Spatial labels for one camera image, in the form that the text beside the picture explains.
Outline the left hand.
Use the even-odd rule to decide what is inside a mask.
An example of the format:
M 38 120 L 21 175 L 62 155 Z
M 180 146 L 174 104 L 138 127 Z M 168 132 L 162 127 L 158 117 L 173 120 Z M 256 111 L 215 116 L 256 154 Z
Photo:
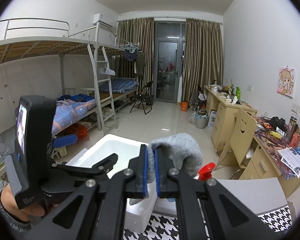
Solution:
M 39 205 L 38 203 L 34 203 L 30 206 L 25 207 L 24 209 L 19 209 L 10 184 L 8 183 L 2 190 L 0 201 L 4 209 L 13 217 L 21 220 L 22 222 L 28 222 L 29 216 L 36 216 L 36 217 L 42 217 L 46 214 L 45 209 Z

